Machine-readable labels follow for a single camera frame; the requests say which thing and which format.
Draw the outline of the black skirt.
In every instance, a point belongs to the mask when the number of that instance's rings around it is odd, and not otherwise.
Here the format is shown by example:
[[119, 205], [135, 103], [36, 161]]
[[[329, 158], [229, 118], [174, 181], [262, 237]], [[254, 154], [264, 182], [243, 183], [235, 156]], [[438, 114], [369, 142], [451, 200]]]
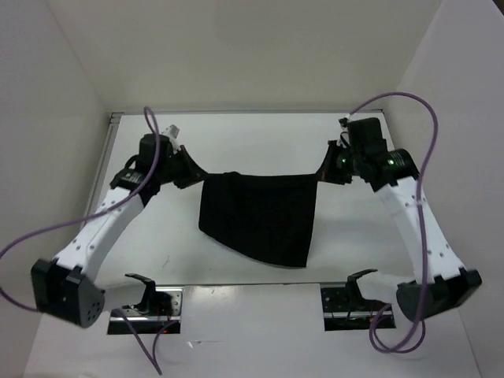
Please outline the black skirt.
[[317, 199], [314, 174], [209, 176], [202, 187], [198, 227], [256, 261], [305, 268]]

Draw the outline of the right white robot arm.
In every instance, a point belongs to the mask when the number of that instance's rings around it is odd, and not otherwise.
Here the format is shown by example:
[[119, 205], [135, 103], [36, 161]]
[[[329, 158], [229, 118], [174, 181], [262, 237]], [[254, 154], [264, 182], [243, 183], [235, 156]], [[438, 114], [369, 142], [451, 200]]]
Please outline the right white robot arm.
[[364, 145], [332, 140], [319, 170], [324, 182], [350, 183], [358, 176], [389, 211], [412, 261], [414, 279], [398, 280], [395, 297], [409, 321], [420, 321], [462, 305], [482, 284], [450, 248], [421, 185], [410, 153], [388, 150], [380, 139]]

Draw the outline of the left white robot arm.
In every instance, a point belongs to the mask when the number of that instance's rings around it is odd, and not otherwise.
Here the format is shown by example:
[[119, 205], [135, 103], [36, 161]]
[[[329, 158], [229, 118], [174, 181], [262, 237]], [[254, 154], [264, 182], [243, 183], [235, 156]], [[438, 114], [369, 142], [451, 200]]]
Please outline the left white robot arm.
[[184, 189], [209, 174], [185, 149], [164, 149], [154, 173], [151, 158], [141, 153], [128, 160], [110, 183], [100, 206], [105, 215], [88, 221], [72, 242], [52, 260], [39, 259], [31, 268], [36, 309], [81, 328], [92, 326], [106, 309], [106, 292], [95, 285], [102, 263], [126, 227], [160, 191], [173, 183]]

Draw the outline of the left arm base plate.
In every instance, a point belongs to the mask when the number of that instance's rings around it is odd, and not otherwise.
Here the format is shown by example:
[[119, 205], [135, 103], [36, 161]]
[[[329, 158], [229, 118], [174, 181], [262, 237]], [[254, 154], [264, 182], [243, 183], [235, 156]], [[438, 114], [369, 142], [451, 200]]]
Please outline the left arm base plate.
[[180, 334], [183, 287], [157, 286], [155, 304], [150, 309], [138, 309], [143, 294], [134, 302], [120, 307], [139, 335]]

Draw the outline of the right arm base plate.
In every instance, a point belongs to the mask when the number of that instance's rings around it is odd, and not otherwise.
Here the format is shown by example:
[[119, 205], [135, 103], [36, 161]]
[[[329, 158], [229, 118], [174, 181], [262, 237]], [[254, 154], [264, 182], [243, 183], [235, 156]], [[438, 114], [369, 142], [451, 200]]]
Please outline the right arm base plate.
[[378, 311], [385, 307], [374, 300], [352, 302], [343, 283], [321, 285], [320, 289], [326, 332], [369, 330]]

